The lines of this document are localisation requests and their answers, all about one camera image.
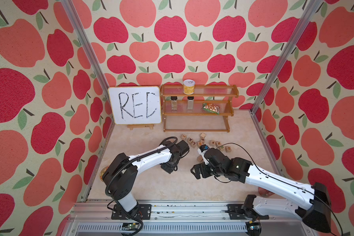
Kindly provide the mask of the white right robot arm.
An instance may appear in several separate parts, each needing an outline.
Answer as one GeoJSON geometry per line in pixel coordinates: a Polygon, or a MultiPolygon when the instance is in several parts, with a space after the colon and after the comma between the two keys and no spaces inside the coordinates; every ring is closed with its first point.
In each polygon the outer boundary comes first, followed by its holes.
{"type": "Polygon", "coordinates": [[[222,151],[206,145],[201,146],[198,153],[203,162],[190,170],[196,179],[223,176],[231,182],[263,188],[286,200],[285,205],[269,204],[263,200],[256,203],[256,197],[252,196],[250,207],[243,211],[248,217],[279,215],[296,218],[315,231],[331,232],[331,201],[324,184],[295,182],[266,171],[249,160],[240,157],[230,159],[222,151]]]}

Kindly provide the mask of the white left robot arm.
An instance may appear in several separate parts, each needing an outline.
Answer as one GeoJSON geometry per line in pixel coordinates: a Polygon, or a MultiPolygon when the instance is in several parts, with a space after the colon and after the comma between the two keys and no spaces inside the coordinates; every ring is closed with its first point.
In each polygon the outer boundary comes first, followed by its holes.
{"type": "Polygon", "coordinates": [[[188,143],[176,137],[164,139],[160,145],[148,152],[127,156],[120,153],[103,173],[105,194],[115,202],[113,212],[121,216],[141,219],[141,207],[132,194],[136,178],[144,171],[160,166],[168,174],[178,170],[178,163],[189,153],[188,143]]]}

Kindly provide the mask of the whiteboard with RED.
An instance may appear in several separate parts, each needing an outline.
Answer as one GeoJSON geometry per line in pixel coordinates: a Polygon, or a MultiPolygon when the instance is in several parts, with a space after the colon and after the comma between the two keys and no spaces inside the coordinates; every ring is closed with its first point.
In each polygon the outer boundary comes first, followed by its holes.
{"type": "Polygon", "coordinates": [[[110,87],[108,95],[115,124],[144,125],[162,122],[159,87],[110,87]]]}

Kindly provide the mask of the wooden two-tier shelf rack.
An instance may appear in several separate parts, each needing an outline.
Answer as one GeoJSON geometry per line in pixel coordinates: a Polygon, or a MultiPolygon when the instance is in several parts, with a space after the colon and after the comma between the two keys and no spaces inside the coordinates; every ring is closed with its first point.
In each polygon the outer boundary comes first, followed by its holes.
{"type": "Polygon", "coordinates": [[[233,85],[197,85],[191,95],[183,93],[182,85],[162,85],[161,87],[162,119],[164,132],[230,132],[229,117],[234,116],[232,107],[233,98],[239,97],[238,88],[233,85]],[[178,97],[178,109],[172,111],[171,96],[178,97]],[[187,110],[187,97],[194,97],[193,110],[187,110]],[[220,114],[206,112],[202,109],[203,103],[213,103],[220,106],[220,114]],[[216,116],[222,117],[225,127],[222,129],[209,128],[168,128],[167,118],[172,116],[216,116]]]}

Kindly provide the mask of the spice jar right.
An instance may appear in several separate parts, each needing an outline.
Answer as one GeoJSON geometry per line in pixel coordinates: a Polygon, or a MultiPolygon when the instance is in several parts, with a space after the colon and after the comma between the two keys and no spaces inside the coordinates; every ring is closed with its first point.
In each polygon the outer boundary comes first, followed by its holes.
{"type": "Polygon", "coordinates": [[[193,110],[194,108],[194,97],[188,96],[187,97],[187,110],[193,110]]]}

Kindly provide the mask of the spice jar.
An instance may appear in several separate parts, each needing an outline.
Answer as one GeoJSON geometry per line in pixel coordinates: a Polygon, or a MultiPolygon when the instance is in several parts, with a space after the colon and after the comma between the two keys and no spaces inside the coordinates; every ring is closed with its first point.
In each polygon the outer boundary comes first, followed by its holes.
{"type": "Polygon", "coordinates": [[[176,111],[178,109],[178,97],[171,96],[171,109],[172,111],[176,111]]]}
{"type": "Polygon", "coordinates": [[[193,110],[194,108],[194,97],[188,96],[187,97],[187,110],[193,110]]]}

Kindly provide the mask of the spice jar left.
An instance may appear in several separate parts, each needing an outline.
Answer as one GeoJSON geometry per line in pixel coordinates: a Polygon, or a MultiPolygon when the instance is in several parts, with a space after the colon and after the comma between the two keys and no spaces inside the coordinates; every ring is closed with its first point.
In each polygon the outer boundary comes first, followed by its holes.
{"type": "Polygon", "coordinates": [[[171,96],[171,109],[172,111],[176,111],[178,109],[178,97],[171,96]]]}

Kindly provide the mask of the snack packet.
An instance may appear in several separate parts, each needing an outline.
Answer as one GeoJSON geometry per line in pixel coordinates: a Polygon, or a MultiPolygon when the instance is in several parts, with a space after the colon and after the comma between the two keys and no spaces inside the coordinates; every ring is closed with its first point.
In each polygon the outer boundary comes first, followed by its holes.
{"type": "Polygon", "coordinates": [[[220,106],[213,103],[203,103],[202,109],[206,112],[213,113],[216,115],[220,114],[220,106]]]}

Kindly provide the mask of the wooden whiteboard easel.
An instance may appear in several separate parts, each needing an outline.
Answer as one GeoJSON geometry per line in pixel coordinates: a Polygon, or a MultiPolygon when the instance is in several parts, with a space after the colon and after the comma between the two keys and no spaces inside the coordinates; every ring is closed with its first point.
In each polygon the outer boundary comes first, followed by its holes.
{"type": "Polygon", "coordinates": [[[129,128],[130,130],[133,130],[135,128],[153,129],[154,128],[154,124],[132,124],[132,125],[127,125],[127,128],[129,128]]]}

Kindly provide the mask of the yellow tin can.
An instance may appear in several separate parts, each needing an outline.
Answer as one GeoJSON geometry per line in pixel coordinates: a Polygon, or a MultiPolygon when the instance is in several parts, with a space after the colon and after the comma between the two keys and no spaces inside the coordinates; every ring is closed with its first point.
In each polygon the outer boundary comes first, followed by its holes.
{"type": "Polygon", "coordinates": [[[195,91],[195,81],[194,80],[184,80],[183,81],[183,93],[187,95],[193,94],[195,91]]]}

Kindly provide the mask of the round tin left floor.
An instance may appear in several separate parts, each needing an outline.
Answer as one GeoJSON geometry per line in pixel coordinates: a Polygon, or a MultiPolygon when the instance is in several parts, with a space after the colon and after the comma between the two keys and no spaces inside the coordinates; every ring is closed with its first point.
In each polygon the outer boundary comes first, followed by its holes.
{"type": "Polygon", "coordinates": [[[107,169],[109,168],[109,166],[106,166],[106,167],[104,167],[101,171],[100,171],[100,174],[99,174],[99,177],[100,177],[100,180],[103,182],[104,180],[104,175],[105,175],[105,173],[106,173],[106,171],[107,171],[107,169]]]}

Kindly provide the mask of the aluminium front rail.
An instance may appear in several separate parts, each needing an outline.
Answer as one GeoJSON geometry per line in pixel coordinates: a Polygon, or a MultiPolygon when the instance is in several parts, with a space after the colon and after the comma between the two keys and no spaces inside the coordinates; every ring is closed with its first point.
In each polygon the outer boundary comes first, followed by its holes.
{"type": "MultiPolygon", "coordinates": [[[[112,219],[109,200],[76,203],[62,229],[62,236],[127,236],[130,220],[112,219]]],[[[247,220],[231,219],[229,202],[140,201],[151,206],[140,236],[246,236],[247,220]]],[[[271,215],[256,220],[262,236],[316,236],[297,219],[271,215]]]]}

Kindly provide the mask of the aluminium corner post right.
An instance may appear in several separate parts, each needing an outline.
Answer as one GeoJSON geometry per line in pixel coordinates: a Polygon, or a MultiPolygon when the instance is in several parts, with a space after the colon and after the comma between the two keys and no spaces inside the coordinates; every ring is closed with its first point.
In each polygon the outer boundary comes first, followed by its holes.
{"type": "Polygon", "coordinates": [[[293,52],[295,47],[297,46],[298,41],[300,40],[302,34],[304,33],[305,29],[307,28],[309,22],[311,21],[312,17],[316,13],[316,11],[320,8],[320,5],[324,1],[314,0],[309,1],[307,7],[303,11],[301,18],[299,19],[297,26],[295,27],[290,39],[286,43],[286,46],[282,50],[282,54],[279,56],[271,74],[267,77],[265,84],[257,96],[251,110],[250,115],[255,116],[258,108],[260,107],[261,103],[264,101],[264,98],[271,88],[274,80],[277,78],[278,74],[280,73],[281,69],[283,68],[284,64],[286,63],[288,57],[293,52]]]}

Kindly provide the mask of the aluminium corner post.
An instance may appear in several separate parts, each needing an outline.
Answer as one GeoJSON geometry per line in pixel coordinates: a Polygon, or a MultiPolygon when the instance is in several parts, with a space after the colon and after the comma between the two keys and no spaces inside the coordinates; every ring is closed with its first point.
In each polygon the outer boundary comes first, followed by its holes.
{"type": "Polygon", "coordinates": [[[309,1],[307,7],[303,11],[301,18],[299,19],[297,26],[295,27],[290,39],[286,43],[286,46],[282,50],[282,54],[279,56],[271,74],[267,77],[265,84],[257,96],[251,110],[250,115],[255,116],[258,108],[260,107],[261,103],[264,101],[264,98],[271,88],[274,80],[277,78],[278,74],[280,73],[281,69],[283,68],[284,64],[286,63],[288,57],[293,52],[295,47],[297,46],[298,41],[300,40],[302,34],[304,33],[305,29],[307,28],[309,22],[311,21],[312,17],[316,13],[316,11],[320,8],[320,5],[324,1],[314,0],[309,1]]]}
{"type": "Polygon", "coordinates": [[[89,39],[87,38],[85,29],[83,27],[83,24],[79,18],[79,14],[73,4],[73,1],[66,1],[66,0],[62,0],[62,5],[66,11],[66,14],[78,36],[78,39],[80,40],[80,43],[85,51],[85,54],[87,56],[87,59],[89,61],[89,63],[91,64],[92,70],[94,71],[100,85],[101,88],[103,89],[103,93],[105,94],[105,96],[109,96],[108,95],[108,82],[106,80],[106,77],[102,71],[102,68],[100,66],[100,63],[98,61],[98,58],[95,54],[95,51],[89,41],[89,39]]]}

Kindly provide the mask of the aluminium corner post left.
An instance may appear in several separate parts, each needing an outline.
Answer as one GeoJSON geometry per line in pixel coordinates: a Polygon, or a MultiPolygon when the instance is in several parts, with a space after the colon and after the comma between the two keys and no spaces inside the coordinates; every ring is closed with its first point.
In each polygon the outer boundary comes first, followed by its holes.
{"type": "Polygon", "coordinates": [[[89,61],[89,63],[91,64],[92,70],[94,71],[100,85],[101,88],[103,89],[103,93],[105,94],[105,96],[109,96],[108,95],[108,82],[106,80],[106,77],[102,71],[102,68],[100,66],[100,63],[98,61],[98,58],[95,54],[95,51],[89,41],[89,39],[87,38],[85,29],[83,27],[83,24],[79,18],[79,14],[73,4],[73,1],[66,1],[66,0],[62,0],[62,5],[66,11],[66,14],[78,36],[78,39],[80,40],[80,43],[85,51],[85,54],[87,56],[87,59],[89,61]]]}

